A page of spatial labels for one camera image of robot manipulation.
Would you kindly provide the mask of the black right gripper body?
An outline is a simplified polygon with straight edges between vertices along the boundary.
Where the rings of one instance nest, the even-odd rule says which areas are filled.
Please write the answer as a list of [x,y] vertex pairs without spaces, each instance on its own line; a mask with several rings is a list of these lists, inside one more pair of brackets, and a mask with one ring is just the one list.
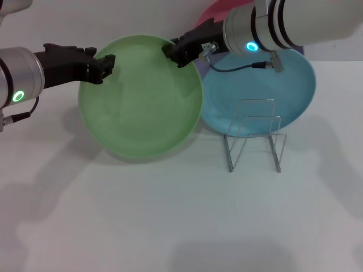
[[183,49],[189,61],[194,61],[204,50],[203,44],[217,43],[217,53],[227,52],[223,37],[223,21],[215,22],[213,18],[206,20],[195,29],[183,35]]

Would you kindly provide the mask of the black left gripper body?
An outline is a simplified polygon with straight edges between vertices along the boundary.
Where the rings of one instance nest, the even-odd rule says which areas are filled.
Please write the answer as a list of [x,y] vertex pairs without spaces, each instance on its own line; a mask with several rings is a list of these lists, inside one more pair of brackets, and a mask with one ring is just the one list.
[[43,68],[45,88],[75,81],[86,82],[87,65],[94,59],[85,55],[83,48],[56,44],[44,44],[44,51],[36,52],[35,56]]

